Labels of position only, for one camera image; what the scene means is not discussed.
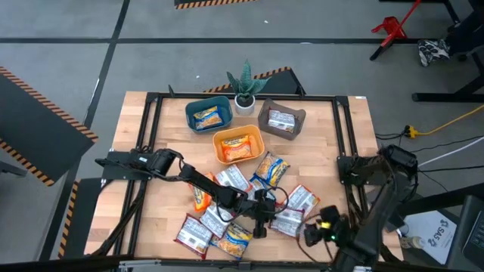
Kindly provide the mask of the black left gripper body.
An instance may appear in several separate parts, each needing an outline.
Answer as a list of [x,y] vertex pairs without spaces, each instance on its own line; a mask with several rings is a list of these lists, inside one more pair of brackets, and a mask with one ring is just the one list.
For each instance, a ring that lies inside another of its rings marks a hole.
[[254,200],[247,200],[244,205],[244,216],[255,221],[253,237],[256,239],[266,238],[265,223],[275,218],[275,200],[268,197],[267,190],[261,189],[254,193]]

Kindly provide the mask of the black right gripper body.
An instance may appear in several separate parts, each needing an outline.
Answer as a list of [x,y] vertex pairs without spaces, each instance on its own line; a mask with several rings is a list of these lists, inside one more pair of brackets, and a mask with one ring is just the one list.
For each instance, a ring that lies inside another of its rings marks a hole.
[[325,242],[333,242],[344,247],[351,238],[349,217],[341,215],[336,206],[327,206],[320,210],[319,226]]

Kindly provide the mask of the red Maruchan noodle pack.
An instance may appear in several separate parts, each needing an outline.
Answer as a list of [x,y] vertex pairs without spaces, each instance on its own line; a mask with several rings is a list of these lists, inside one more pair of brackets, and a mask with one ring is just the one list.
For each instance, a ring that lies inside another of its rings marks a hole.
[[200,222],[208,228],[214,236],[222,238],[233,218],[234,217],[230,212],[218,208],[215,203],[212,203],[201,216]]
[[190,249],[204,260],[212,237],[213,233],[197,218],[190,214],[186,214],[185,220],[178,231],[174,242]]
[[296,119],[292,114],[282,113],[278,110],[269,110],[268,125],[282,131],[293,133],[296,125]]
[[[276,224],[275,223],[275,218],[277,216],[284,216],[288,219],[287,224]],[[273,220],[271,220],[269,224],[269,228],[272,230],[276,230],[278,232],[284,233],[285,235],[291,236],[291,237],[296,237],[297,235],[297,230],[299,225],[303,221],[303,216],[304,213],[303,211],[300,210],[294,210],[294,209],[289,209],[287,208],[285,211],[283,211],[280,214],[277,214]]]

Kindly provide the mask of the orange Maruchan noodle pack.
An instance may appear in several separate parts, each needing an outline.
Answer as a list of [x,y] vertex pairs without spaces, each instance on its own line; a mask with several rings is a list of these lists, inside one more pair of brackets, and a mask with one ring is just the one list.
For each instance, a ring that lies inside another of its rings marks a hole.
[[194,195],[194,211],[204,212],[211,204],[212,197],[205,191],[194,185],[189,185],[191,192]]
[[222,141],[222,152],[227,162],[246,159],[252,156],[250,137],[248,134]]
[[219,172],[216,175],[216,180],[222,186],[235,187],[246,193],[249,193],[252,190],[252,185],[244,177],[236,164],[230,165],[225,170]]
[[319,204],[320,198],[302,184],[296,186],[288,196],[287,207],[300,210],[306,218],[311,210]]

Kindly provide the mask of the blue Maruchan noodle pack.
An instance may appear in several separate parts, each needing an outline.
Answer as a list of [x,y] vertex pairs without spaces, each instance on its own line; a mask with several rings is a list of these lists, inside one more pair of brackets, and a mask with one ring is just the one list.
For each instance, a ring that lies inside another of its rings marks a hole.
[[270,187],[278,186],[290,164],[279,156],[267,152],[254,172],[253,177]]
[[210,107],[194,114],[194,126],[198,131],[223,124],[218,106]]
[[248,193],[248,199],[249,200],[254,200],[255,199],[255,192],[257,190],[265,190],[266,193],[267,193],[267,195],[266,195],[267,198],[276,200],[275,195],[273,194],[273,192],[270,189],[268,189],[268,187],[265,184],[265,182],[264,181],[261,181],[260,178],[257,177],[256,175],[254,175],[254,176],[251,177],[250,184],[252,186],[252,189]]
[[213,236],[210,245],[231,255],[237,260],[241,260],[253,234],[234,222],[230,223],[222,238]]

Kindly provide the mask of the orange plastic bin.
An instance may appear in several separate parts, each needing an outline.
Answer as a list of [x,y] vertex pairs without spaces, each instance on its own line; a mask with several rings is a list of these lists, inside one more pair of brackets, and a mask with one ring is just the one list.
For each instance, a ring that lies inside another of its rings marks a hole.
[[[233,160],[227,159],[224,148],[222,147],[222,142],[242,136],[248,137],[248,144],[250,145],[250,156]],[[261,132],[259,128],[255,125],[245,125],[236,128],[226,129],[223,131],[218,131],[213,135],[213,146],[217,160],[225,165],[255,159],[265,152],[265,144],[262,139]]]

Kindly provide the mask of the small beige bottle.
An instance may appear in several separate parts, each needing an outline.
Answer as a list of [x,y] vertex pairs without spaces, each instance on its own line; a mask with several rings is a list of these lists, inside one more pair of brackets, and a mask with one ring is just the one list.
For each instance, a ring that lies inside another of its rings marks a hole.
[[426,247],[426,242],[419,236],[401,236],[399,242],[403,249],[424,249]]

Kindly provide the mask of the brown plastic bin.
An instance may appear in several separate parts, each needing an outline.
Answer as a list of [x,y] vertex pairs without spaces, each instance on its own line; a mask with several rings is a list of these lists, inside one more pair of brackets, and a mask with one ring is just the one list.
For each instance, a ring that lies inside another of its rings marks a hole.
[[[293,115],[295,117],[295,126],[293,128],[293,131],[292,132],[285,131],[285,130],[270,126],[268,124],[270,110],[277,110],[282,113],[288,113]],[[272,99],[266,99],[258,115],[259,129],[269,134],[276,135],[280,138],[293,141],[302,131],[305,118],[306,118],[305,110],[294,110],[289,107],[277,104]]]

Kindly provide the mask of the teal plastic bin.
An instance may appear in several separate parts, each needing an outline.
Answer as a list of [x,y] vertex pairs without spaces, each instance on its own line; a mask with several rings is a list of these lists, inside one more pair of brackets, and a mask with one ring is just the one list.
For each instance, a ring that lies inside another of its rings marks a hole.
[[[210,107],[218,106],[220,110],[220,115],[223,120],[223,124],[213,128],[204,129],[198,131],[194,126],[194,114],[202,110],[208,109]],[[188,127],[195,133],[207,133],[209,131],[215,131],[218,129],[226,128],[231,124],[233,113],[231,110],[231,105],[229,99],[225,96],[211,97],[207,99],[198,100],[195,102],[190,102],[185,107],[185,114],[187,117]]]

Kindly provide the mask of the snake plant in white pot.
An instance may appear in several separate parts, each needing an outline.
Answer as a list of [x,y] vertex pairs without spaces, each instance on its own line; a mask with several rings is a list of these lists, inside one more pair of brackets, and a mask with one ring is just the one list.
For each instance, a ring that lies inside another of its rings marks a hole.
[[271,78],[254,79],[251,73],[251,65],[245,60],[239,79],[227,72],[230,86],[235,93],[235,111],[238,115],[249,116],[254,112],[256,95],[266,86]]

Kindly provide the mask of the black laptop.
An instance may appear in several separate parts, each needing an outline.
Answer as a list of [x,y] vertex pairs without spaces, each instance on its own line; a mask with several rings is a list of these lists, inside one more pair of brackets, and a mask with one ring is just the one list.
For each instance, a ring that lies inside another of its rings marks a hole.
[[447,268],[484,272],[484,200],[476,196],[464,200]]

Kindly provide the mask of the black crossbar with silver brackets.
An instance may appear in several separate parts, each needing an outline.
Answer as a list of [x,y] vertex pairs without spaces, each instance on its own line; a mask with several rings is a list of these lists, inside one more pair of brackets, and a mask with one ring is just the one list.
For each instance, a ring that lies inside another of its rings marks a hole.
[[137,267],[214,267],[233,268],[249,271],[263,268],[305,269],[327,272],[469,272],[441,267],[422,267],[411,264],[393,264],[378,261],[374,266],[346,265],[342,268],[332,267],[326,263],[314,262],[280,262],[280,261],[217,261],[188,259],[134,259],[131,255],[87,256],[84,258],[57,259],[49,261],[30,261],[0,264],[0,272],[100,272],[114,269]]

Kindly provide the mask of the person's patterned shoe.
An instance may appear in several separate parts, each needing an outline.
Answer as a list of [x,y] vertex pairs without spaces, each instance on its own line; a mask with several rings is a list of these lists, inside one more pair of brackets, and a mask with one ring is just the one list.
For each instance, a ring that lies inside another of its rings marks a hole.
[[429,66],[438,60],[450,59],[450,47],[444,39],[421,39],[417,42],[417,49],[422,66]]

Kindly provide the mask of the person's leg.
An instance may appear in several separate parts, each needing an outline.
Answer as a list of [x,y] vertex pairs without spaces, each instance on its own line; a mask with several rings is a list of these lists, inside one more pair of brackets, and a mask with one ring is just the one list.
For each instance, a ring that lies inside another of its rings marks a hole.
[[484,45],[484,23],[482,16],[473,11],[445,38],[448,54],[467,53]]

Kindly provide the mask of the black desk leg frame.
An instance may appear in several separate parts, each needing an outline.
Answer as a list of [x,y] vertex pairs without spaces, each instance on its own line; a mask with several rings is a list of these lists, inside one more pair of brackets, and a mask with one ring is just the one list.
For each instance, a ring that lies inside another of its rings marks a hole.
[[[468,0],[479,14],[479,18],[484,24],[484,0]],[[411,99],[414,102],[446,102],[446,103],[484,103],[484,94],[476,92],[484,88],[484,62],[481,61],[477,53],[471,54],[478,70],[479,75],[464,87],[453,93],[413,93]]]

